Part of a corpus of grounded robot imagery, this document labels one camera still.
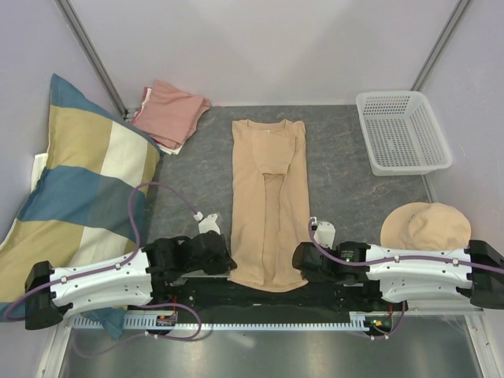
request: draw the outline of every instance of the pillow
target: pillow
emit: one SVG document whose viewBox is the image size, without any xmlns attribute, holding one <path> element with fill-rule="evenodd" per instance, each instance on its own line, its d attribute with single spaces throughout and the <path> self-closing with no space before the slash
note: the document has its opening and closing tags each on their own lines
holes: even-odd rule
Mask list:
<svg viewBox="0 0 504 378">
<path fill-rule="evenodd" d="M 152 180 L 160 150 L 144 132 L 87 100 L 53 75 L 49 149 L 35 190 L 0 247 L 0 313 L 24 293 L 32 266 L 86 265 L 131 252 L 128 220 L 133 187 Z M 147 187 L 133 211 L 143 226 Z"/>
</svg>

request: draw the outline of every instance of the wall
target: wall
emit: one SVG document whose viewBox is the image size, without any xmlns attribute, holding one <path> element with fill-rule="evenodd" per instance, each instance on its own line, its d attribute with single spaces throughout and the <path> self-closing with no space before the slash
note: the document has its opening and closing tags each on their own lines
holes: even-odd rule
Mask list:
<svg viewBox="0 0 504 378">
<path fill-rule="evenodd" d="M 0 2 L 0 239 L 30 188 L 34 154 L 47 148 L 53 72 L 116 112 L 53 0 Z M 33 377 L 47 331 L 0 323 L 2 376 Z"/>
<path fill-rule="evenodd" d="M 472 2 L 424 93 L 454 157 L 450 169 L 428 175 L 434 196 L 469 218 L 474 239 L 504 253 L 503 16 L 504 2 Z M 504 357 L 504 312 L 486 322 Z"/>
<path fill-rule="evenodd" d="M 158 78 L 219 105 L 409 89 L 456 0 L 72 0 L 121 97 Z"/>
</svg>

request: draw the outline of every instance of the white plastic basket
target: white plastic basket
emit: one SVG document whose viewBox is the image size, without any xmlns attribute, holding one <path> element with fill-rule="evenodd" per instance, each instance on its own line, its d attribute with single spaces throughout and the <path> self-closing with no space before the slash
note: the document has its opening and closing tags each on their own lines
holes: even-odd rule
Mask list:
<svg viewBox="0 0 504 378">
<path fill-rule="evenodd" d="M 357 109 L 375 175 L 424 175 L 451 165 L 447 143 L 422 93 L 361 93 Z"/>
</svg>

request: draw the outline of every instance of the folded pink towel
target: folded pink towel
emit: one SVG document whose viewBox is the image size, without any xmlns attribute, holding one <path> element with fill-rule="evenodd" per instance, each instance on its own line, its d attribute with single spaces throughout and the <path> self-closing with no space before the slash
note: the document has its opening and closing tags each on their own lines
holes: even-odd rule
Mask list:
<svg viewBox="0 0 504 378">
<path fill-rule="evenodd" d="M 176 149 L 195 133 L 199 117 L 209 108 L 208 98 L 156 80 L 135 126 L 168 148 Z"/>
</svg>

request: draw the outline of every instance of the gray table surface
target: gray table surface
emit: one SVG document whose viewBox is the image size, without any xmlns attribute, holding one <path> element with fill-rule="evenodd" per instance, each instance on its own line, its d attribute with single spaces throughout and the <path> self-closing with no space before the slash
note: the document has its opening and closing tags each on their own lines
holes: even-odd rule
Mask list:
<svg viewBox="0 0 504 378">
<path fill-rule="evenodd" d="M 163 157 L 155 180 L 182 190 L 203 213 L 219 213 L 227 237 L 231 125 L 240 119 L 305 122 L 311 214 L 335 225 L 337 243 L 378 243 L 393 209 L 427 201 L 419 176 L 372 174 L 355 106 L 216 107 L 203 115 L 179 156 Z M 191 213 L 171 193 L 153 188 L 148 199 L 148 241 L 197 233 Z M 89 353 L 111 344 L 103 331 L 73 332 Z M 68 350 L 65 366 L 72 378 L 481 376 L 463 318 L 425 317 L 407 317 L 385 342 L 342 332 L 214 332 L 187 343 L 141 338 L 91 360 Z"/>
</svg>

